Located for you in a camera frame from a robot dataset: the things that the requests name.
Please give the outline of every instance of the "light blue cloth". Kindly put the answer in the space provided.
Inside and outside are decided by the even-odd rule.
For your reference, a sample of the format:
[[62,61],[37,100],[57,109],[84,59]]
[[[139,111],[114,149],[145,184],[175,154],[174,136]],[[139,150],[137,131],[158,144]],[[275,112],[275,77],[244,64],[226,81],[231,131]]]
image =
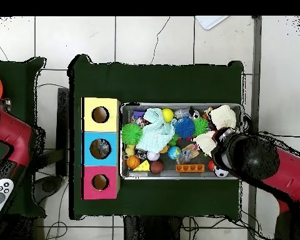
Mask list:
[[142,129],[142,137],[136,148],[158,153],[173,138],[174,127],[170,122],[165,122],[159,108],[147,109],[143,118],[151,124]]

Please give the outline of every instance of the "yellow box panel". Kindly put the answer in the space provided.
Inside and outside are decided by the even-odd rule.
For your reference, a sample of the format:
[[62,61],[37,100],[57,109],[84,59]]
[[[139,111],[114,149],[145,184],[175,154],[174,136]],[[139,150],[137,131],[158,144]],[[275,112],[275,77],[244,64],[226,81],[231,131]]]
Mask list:
[[[103,107],[107,111],[107,121],[98,123],[93,119],[93,111]],[[117,99],[85,97],[84,98],[84,131],[115,133],[119,130],[119,107]]]

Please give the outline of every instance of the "dark green table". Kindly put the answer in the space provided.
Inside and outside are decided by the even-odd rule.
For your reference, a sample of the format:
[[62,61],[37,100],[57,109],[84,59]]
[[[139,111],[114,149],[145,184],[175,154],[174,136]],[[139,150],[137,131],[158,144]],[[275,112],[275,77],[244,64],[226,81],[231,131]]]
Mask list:
[[76,56],[70,77],[70,217],[112,214],[202,216],[229,215],[237,220],[239,181],[122,180],[115,200],[83,201],[81,185],[81,98],[117,98],[122,103],[241,103],[243,65],[131,66],[93,64]]

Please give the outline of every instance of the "circular hole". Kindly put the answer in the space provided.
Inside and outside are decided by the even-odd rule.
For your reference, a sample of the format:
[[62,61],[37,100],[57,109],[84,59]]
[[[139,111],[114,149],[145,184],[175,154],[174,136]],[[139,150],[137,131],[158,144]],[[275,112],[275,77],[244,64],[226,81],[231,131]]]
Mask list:
[[96,123],[105,123],[109,119],[109,111],[105,107],[96,107],[92,111],[92,119]]
[[96,139],[90,145],[90,153],[96,159],[105,159],[111,152],[111,146],[105,139]]
[[92,179],[92,185],[96,190],[103,191],[109,186],[109,179],[103,174],[96,175]]

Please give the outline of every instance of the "green mat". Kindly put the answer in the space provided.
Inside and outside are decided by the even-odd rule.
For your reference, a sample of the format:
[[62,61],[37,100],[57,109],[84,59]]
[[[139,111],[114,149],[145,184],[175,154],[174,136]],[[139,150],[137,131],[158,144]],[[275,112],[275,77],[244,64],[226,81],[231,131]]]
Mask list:
[[[3,98],[12,102],[12,115],[35,125],[35,82],[39,70],[44,66],[45,59],[32,58],[26,62],[0,61],[0,80],[4,88]],[[0,144],[0,159],[5,155],[8,147]],[[34,201],[32,195],[33,176],[26,173],[24,186],[9,210],[10,214],[25,214],[28,216],[44,216],[44,210]]]
[[228,66],[132,66],[93,64],[76,56],[68,69],[70,115],[73,114],[73,182],[70,181],[71,218],[112,214],[201,216],[229,215],[238,219],[238,180],[122,180],[115,200],[83,201],[81,185],[81,97],[117,98],[122,103],[241,103],[240,62]]

